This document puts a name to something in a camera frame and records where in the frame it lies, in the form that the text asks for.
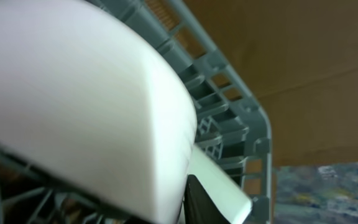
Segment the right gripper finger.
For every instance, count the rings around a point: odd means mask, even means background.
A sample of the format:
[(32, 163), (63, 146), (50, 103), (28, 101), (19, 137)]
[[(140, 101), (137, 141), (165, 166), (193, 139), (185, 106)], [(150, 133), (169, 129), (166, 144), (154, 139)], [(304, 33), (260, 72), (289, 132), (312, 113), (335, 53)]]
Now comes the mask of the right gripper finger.
[(184, 211), (186, 224), (229, 224), (193, 174), (186, 181)]

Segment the pink bowl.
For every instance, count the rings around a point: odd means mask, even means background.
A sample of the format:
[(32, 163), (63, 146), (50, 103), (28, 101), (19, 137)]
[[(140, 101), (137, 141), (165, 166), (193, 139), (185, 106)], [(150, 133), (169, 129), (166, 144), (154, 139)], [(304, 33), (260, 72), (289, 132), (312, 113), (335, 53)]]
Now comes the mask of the pink bowl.
[(150, 223), (193, 174), (229, 223), (251, 199), (196, 143), (191, 96), (140, 35), (85, 1), (0, 1), (0, 147)]

